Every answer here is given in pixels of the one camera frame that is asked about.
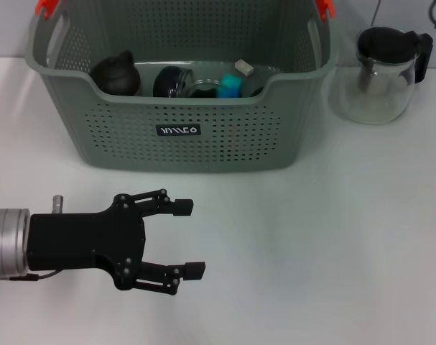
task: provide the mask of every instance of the white table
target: white table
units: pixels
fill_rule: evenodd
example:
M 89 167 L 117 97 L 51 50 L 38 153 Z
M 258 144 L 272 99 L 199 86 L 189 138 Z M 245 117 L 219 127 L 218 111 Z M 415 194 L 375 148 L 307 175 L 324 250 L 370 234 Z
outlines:
M 436 345 L 436 70 L 386 126 L 324 110 L 285 170 L 176 175 L 88 166 L 39 76 L 0 59 L 0 208 L 160 188 L 195 209 L 148 218 L 144 259 L 206 261 L 202 281 L 175 297 L 98 270 L 1 282 L 0 345 Z

